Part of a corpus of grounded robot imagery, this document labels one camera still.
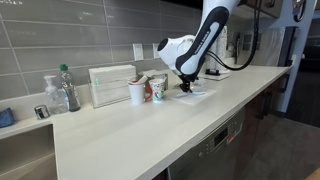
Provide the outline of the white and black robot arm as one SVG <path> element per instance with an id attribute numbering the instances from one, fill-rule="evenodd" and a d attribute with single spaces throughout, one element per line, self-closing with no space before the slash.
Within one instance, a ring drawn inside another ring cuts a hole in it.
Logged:
<path id="1" fill-rule="evenodd" d="M 240 0 L 203 0 L 202 18 L 195 35 L 165 38 L 157 48 L 161 60 L 182 81 L 185 93 L 191 93 L 190 84 L 198 78 L 205 55 L 223 30 Z"/>

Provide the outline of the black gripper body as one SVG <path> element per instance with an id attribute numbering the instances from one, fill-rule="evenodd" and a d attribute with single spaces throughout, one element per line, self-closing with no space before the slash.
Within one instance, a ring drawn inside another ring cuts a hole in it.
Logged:
<path id="1" fill-rule="evenodd" d="M 193 81 L 192 77 L 189 75 L 179 75 L 179 78 L 182 80 L 182 83 L 179 85 L 181 90 L 185 93 L 191 93 L 190 83 Z"/>

